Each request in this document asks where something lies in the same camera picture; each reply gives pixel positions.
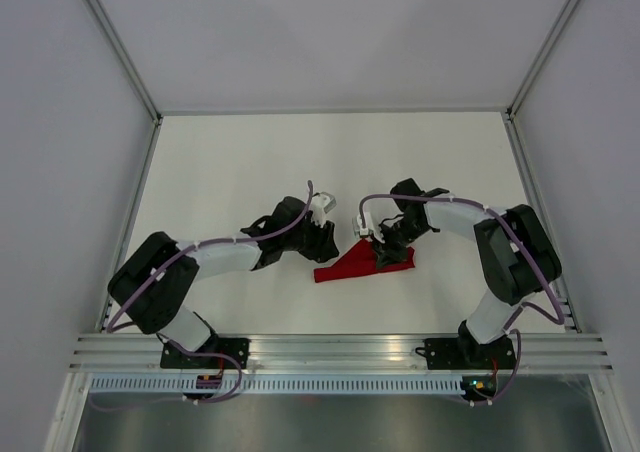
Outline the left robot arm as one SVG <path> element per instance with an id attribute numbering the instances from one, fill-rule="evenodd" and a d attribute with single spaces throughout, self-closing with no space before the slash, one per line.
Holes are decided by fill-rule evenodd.
<path id="1" fill-rule="evenodd" d="M 327 192 L 307 201 L 287 196 L 272 213 L 233 237 L 187 243 L 155 232 L 108 283 L 109 295 L 144 334 L 155 334 L 195 367 L 206 368 L 218 356 L 218 336 L 185 299 L 197 281 L 230 272 L 254 272 L 288 252 L 323 264 L 339 255 L 335 224 L 327 219 L 336 199 Z"/>

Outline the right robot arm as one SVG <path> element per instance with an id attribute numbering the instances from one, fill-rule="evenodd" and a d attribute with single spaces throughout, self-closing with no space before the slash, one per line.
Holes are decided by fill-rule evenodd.
<path id="1" fill-rule="evenodd" d="M 481 370 L 515 364 L 510 327 L 526 309 L 562 326 L 565 319 L 553 281 L 560 259 L 534 209 L 525 204 L 496 209 L 449 190 L 422 190 L 414 179 L 388 193 L 400 213 L 375 224 L 365 209 L 357 216 L 359 234 L 375 257 L 374 269 L 406 264 L 410 246 L 423 235 L 442 231 L 474 242 L 487 290 L 453 340 L 426 341 L 416 349 L 434 369 Z"/>

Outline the red cloth napkin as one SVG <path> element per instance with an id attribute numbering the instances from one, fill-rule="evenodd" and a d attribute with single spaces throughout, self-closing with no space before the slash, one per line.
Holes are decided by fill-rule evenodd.
<path id="1" fill-rule="evenodd" d="M 372 243 L 361 239 L 331 266 L 316 268 L 313 279 L 323 283 L 409 270 L 415 267 L 414 255 L 415 249 L 409 247 L 408 256 L 399 263 L 378 267 Z"/>

